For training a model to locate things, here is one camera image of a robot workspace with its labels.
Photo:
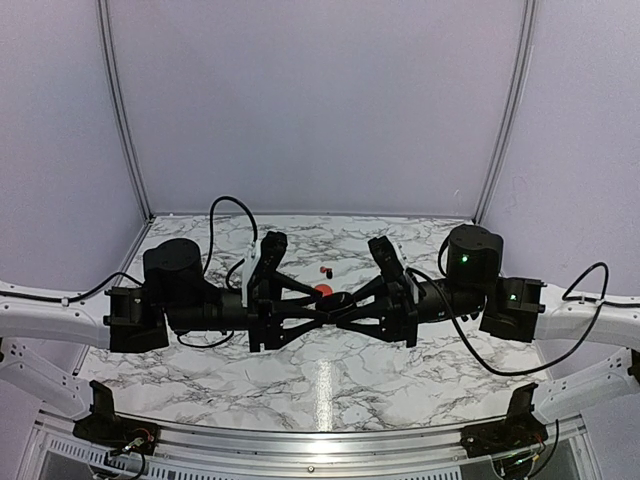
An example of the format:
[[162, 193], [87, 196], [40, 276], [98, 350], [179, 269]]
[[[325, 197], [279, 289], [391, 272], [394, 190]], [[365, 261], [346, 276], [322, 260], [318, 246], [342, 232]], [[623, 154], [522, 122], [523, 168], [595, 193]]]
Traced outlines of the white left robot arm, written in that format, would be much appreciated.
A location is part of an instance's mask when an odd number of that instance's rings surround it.
[[10, 287], [1, 294], [1, 376], [55, 407], [106, 445], [125, 438], [112, 391], [97, 382], [74, 382], [16, 343], [20, 338], [59, 340], [141, 354], [168, 347], [171, 334], [246, 331], [250, 348], [279, 349], [328, 323], [313, 303], [321, 292], [279, 272], [287, 240], [270, 232], [245, 261], [240, 292], [205, 278], [197, 243], [165, 241], [143, 255], [144, 281], [135, 287], [97, 289], [74, 297], [47, 297]]

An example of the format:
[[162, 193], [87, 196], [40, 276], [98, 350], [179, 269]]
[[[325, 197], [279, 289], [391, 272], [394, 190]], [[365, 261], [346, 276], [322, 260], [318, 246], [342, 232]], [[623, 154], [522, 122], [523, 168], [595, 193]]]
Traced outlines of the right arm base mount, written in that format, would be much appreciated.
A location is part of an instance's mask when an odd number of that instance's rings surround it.
[[502, 419], [463, 427], [460, 445], [467, 456], [495, 455], [546, 441], [546, 425], [533, 415], [533, 394], [537, 388], [536, 383], [517, 388]]

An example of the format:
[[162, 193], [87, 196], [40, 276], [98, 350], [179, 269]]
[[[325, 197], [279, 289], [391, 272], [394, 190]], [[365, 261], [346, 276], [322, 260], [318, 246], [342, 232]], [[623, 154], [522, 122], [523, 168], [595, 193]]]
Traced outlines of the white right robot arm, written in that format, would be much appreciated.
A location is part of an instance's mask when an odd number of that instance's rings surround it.
[[562, 339], [616, 347], [609, 358], [579, 372], [516, 389], [495, 438], [515, 448], [535, 425], [546, 425], [599, 403], [639, 392], [639, 302], [609, 300], [607, 291], [585, 294], [541, 280], [501, 274], [504, 240], [476, 225], [461, 225], [438, 254], [442, 278], [406, 266], [387, 237], [369, 241], [380, 275], [340, 298], [337, 326], [387, 342], [414, 345], [421, 323], [481, 317], [481, 331], [502, 340], [531, 343]]

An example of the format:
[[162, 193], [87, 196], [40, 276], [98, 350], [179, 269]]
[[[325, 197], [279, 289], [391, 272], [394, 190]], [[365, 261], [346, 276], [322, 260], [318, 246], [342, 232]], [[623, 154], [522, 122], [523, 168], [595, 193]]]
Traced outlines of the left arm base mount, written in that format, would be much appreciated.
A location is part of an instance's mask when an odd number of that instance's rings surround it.
[[160, 427], [149, 421], [122, 417], [115, 412], [112, 391], [96, 380], [89, 382], [89, 413], [74, 421], [73, 436], [123, 452], [127, 445], [141, 439], [132, 449], [145, 456], [155, 452]]

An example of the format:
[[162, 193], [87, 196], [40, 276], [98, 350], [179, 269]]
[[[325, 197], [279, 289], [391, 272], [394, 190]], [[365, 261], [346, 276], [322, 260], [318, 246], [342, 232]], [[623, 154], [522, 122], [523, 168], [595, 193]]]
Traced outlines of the black earbud charging case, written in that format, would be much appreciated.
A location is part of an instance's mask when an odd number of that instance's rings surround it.
[[315, 310], [327, 314], [338, 314], [348, 311], [355, 305], [353, 296], [348, 292], [335, 292], [331, 295], [321, 297], [315, 303]]

